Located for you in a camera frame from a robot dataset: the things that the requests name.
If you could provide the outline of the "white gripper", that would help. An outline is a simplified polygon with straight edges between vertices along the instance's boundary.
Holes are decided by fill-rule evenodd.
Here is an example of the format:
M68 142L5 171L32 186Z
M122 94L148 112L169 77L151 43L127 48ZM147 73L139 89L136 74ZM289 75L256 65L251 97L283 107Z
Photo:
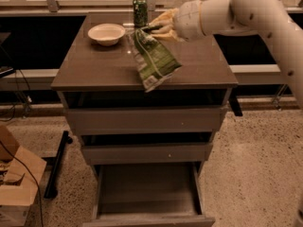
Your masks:
M183 42L202 39L201 1L185 2L178 9L169 9L150 22L151 35L155 39Z

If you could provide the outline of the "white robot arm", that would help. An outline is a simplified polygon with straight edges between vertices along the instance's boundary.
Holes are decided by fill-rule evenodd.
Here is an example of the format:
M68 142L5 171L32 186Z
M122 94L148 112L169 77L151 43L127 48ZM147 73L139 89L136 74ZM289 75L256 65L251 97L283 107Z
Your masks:
M295 99L303 92L303 30L281 0L186 2L152 21L159 39L260 36ZM200 185L213 227L302 227L302 111L229 115Z

